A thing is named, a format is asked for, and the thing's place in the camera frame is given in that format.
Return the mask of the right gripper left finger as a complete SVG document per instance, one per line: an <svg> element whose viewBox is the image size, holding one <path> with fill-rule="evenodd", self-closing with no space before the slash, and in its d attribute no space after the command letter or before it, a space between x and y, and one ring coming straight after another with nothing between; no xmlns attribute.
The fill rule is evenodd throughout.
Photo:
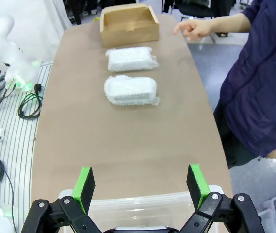
<svg viewBox="0 0 276 233"><path fill-rule="evenodd" d="M24 222L23 233L57 233L69 226L75 233L99 233L101 230L88 215L95 189L91 167L83 167L71 195L50 203L35 200Z"/></svg>

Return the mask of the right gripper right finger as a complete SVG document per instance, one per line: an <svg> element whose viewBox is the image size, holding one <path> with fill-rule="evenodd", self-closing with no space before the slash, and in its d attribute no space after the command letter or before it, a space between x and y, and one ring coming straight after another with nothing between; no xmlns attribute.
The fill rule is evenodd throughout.
<svg viewBox="0 0 276 233"><path fill-rule="evenodd" d="M181 233L206 233L215 222L224 223L230 233L263 233L261 219L249 195L232 198L212 192L198 164L190 164L187 187L195 208Z"/></svg>

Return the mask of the person right hand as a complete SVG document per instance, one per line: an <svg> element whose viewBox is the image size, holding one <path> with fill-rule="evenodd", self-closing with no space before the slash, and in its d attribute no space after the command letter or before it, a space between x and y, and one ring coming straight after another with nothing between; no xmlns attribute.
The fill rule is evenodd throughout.
<svg viewBox="0 0 276 233"><path fill-rule="evenodd" d="M178 23L173 34L177 35L181 32L184 37L190 41L200 41L202 38L210 36L212 33L212 20L211 19L190 19Z"/></svg>

